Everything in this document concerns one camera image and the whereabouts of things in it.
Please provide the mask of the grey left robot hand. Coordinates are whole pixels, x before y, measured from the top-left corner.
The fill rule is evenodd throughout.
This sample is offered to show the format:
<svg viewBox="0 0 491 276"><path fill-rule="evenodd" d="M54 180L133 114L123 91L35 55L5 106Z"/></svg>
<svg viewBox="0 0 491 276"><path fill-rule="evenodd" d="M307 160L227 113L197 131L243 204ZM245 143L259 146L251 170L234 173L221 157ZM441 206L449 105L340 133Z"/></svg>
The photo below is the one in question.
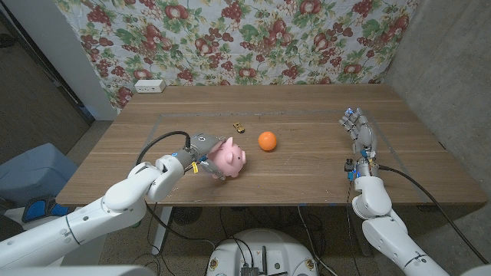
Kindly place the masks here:
<svg viewBox="0 0 491 276"><path fill-rule="evenodd" d="M191 160L200 164L207 173L224 180L226 177L221 169L211 160L209 154L217 151L225 141L226 139L223 136L217 137L208 133L199 133L192 136L189 143L186 143L185 151L191 155Z"/></svg>

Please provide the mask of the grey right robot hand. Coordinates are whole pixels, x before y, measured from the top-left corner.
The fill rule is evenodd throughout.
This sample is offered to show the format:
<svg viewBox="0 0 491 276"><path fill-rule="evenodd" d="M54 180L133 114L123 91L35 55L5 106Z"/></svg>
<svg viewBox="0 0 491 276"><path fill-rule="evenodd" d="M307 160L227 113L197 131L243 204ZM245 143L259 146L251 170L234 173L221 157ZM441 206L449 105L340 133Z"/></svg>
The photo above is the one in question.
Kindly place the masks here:
<svg viewBox="0 0 491 276"><path fill-rule="evenodd" d="M352 169L354 176L378 176L377 136L363 111L348 108L339 123L352 139L353 154L357 157Z"/></svg>

